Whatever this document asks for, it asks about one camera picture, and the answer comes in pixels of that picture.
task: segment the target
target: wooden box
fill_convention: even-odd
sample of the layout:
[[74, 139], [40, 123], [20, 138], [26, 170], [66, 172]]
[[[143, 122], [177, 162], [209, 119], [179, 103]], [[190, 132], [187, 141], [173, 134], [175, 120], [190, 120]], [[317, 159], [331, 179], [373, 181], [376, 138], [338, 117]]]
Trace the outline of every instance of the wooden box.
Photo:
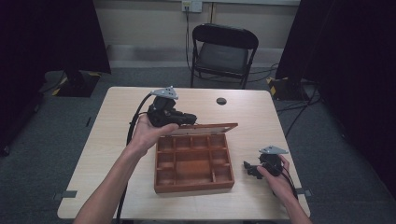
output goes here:
[[237, 123], [181, 126], [160, 137], [155, 158], [157, 193], [233, 187], [225, 132]]

